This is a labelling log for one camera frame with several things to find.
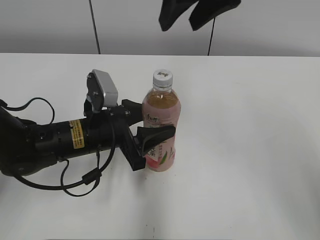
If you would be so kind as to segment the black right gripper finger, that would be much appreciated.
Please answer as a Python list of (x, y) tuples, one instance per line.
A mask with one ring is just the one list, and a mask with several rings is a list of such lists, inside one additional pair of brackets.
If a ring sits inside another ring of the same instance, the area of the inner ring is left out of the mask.
[(237, 8), (241, 2), (241, 0), (199, 0), (189, 17), (192, 30), (199, 30), (217, 16)]
[(158, 22), (163, 32), (168, 31), (176, 20), (198, 0), (163, 0)]

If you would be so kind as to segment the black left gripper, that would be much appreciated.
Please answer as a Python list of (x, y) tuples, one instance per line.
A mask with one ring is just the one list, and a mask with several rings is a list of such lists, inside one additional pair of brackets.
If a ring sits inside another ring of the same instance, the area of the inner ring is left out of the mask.
[(120, 148), (131, 169), (142, 170), (146, 166), (143, 156), (176, 133), (174, 125), (138, 127), (136, 140), (130, 126), (142, 121), (142, 104), (123, 99), (121, 105), (86, 117), (86, 147), (93, 151)]

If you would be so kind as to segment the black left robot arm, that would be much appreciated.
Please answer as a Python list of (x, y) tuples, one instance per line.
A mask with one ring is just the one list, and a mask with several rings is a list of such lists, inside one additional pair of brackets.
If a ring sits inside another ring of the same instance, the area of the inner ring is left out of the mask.
[(22, 176), (34, 174), (55, 165), (58, 159), (70, 159), (96, 151), (120, 148), (133, 171), (144, 169), (146, 154), (153, 147), (172, 138), (174, 125), (156, 128), (138, 127), (133, 135), (130, 127), (143, 120), (142, 104), (125, 99), (121, 105), (94, 113), (89, 101), (84, 103), (82, 119), (40, 125), (10, 114), (27, 106), (9, 107), (0, 102), (0, 169)]

